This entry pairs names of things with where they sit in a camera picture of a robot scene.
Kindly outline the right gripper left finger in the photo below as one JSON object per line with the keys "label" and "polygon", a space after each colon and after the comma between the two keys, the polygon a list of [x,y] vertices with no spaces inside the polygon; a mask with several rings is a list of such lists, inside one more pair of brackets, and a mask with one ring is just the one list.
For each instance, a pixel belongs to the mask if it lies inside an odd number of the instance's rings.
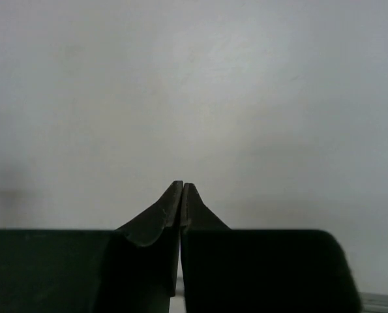
{"label": "right gripper left finger", "polygon": [[0,312],[167,312],[183,187],[115,230],[0,229]]}

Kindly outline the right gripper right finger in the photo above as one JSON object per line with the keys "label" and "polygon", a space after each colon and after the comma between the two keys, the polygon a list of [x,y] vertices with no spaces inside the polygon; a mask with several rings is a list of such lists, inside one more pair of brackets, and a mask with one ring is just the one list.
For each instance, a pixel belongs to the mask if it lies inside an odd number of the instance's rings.
{"label": "right gripper right finger", "polygon": [[181,199],[187,312],[360,312],[346,255],[323,230],[235,230],[192,183]]}

